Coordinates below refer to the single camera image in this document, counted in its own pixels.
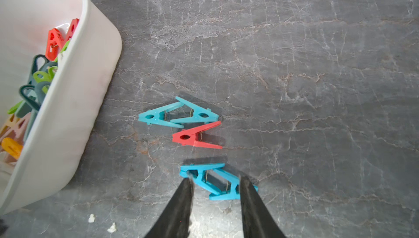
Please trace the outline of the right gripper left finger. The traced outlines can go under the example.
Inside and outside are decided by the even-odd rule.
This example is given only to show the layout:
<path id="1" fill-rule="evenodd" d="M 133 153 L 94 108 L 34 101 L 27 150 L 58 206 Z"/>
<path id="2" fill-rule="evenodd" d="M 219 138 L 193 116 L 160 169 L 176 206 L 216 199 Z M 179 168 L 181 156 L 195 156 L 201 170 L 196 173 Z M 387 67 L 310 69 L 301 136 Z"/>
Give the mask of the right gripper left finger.
<path id="1" fill-rule="evenodd" d="M 187 238 L 193 207 L 194 182 L 185 178 L 146 238 Z"/>

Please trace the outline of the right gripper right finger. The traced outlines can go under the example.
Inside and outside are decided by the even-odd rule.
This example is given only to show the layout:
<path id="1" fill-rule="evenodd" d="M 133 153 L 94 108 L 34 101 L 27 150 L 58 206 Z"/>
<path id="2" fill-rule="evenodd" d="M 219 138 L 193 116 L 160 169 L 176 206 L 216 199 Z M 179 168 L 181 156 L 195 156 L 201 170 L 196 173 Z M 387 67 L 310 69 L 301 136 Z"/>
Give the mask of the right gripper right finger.
<path id="1" fill-rule="evenodd" d="M 240 201 L 245 238 L 286 238 L 280 230 L 249 177 L 240 178 Z"/>

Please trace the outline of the white plastic storage box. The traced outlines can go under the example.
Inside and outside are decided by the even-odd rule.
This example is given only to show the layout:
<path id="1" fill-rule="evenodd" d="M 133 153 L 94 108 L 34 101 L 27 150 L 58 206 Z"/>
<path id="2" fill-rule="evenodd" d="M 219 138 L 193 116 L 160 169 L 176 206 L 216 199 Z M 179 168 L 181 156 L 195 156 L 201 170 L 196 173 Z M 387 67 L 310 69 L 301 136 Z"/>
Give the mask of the white plastic storage box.
<path id="1" fill-rule="evenodd" d="M 91 0 L 1 0 L 1 121 L 48 32 L 78 19 L 63 60 L 10 177 L 1 180 L 1 214 L 61 190 L 74 176 L 122 51 L 115 25 Z"/>

